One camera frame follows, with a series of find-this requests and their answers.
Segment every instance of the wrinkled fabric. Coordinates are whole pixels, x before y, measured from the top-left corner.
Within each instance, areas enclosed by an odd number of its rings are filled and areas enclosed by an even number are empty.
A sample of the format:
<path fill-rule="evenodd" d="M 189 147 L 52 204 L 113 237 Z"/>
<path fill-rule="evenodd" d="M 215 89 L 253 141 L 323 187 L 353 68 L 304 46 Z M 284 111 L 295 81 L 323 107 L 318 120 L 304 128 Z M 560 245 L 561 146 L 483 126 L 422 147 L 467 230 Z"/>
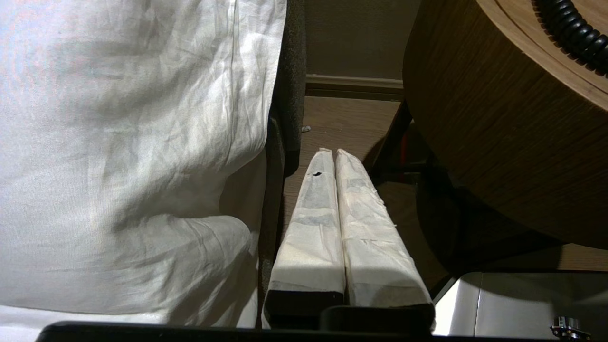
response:
<path fill-rule="evenodd" d="M 282 0 L 0 4 L 0 334 L 11 307 L 253 325 L 259 219 L 220 202 L 263 150 L 284 20 Z M 262 164 L 234 184 L 263 191 Z"/>

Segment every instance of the black coiled cable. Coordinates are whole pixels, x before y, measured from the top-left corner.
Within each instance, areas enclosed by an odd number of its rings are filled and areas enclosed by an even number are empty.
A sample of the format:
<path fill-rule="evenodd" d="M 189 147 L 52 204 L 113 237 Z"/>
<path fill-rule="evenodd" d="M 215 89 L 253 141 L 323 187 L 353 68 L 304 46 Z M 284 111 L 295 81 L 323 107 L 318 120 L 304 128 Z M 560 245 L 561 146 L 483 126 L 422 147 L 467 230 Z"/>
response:
<path fill-rule="evenodd" d="M 608 74 L 608 37 L 593 28 L 571 0 L 535 0 L 545 28 L 569 54 Z"/>

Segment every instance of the baseboard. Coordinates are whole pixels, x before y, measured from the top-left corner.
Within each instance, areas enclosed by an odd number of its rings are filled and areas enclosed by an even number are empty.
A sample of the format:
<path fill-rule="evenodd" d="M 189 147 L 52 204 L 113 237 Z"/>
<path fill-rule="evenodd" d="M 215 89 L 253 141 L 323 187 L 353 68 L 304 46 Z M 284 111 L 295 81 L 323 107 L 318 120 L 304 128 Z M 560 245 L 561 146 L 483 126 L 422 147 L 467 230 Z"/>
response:
<path fill-rule="evenodd" d="M 312 74 L 306 75 L 306 95 L 401 101 L 403 83 L 401 80 Z"/>

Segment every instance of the wooden floor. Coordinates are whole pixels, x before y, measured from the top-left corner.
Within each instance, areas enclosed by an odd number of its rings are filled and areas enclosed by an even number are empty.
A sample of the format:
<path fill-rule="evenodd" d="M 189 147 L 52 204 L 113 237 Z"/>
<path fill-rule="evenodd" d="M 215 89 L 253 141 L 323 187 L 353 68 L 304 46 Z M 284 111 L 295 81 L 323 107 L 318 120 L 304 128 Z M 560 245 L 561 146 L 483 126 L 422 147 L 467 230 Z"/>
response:
<path fill-rule="evenodd" d="M 304 125 L 311 131 L 302 134 L 300 167 L 285 181 L 285 229 L 295 206 L 302 178 L 319 147 L 342 148 L 364 160 L 388 130 L 398 102 L 307 97 Z M 378 189 L 408 252 L 416 262 L 425 284 L 431 288 L 447 272 L 426 243 L 416 216 L 414 188 L 399 183 L 385 183 Z M 549 255 L 558 255 L 559 263 Z M 524 256 L 502 260 L 497 267 L 557 268 L 562 270 L 608 271 L 608 251 L 578 245 L 565 245 Z"/>

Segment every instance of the white cloth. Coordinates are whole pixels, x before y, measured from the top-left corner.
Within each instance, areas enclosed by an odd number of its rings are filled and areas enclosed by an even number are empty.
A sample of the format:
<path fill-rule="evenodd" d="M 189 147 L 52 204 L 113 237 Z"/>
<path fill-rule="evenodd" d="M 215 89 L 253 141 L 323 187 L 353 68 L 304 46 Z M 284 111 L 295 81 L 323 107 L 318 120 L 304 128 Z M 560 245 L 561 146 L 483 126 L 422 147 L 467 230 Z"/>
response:
<path fill-rule="evenodd" d="M 0 340 L 66 315 L 253 325 L 285 5 L 1 2 Z"/>

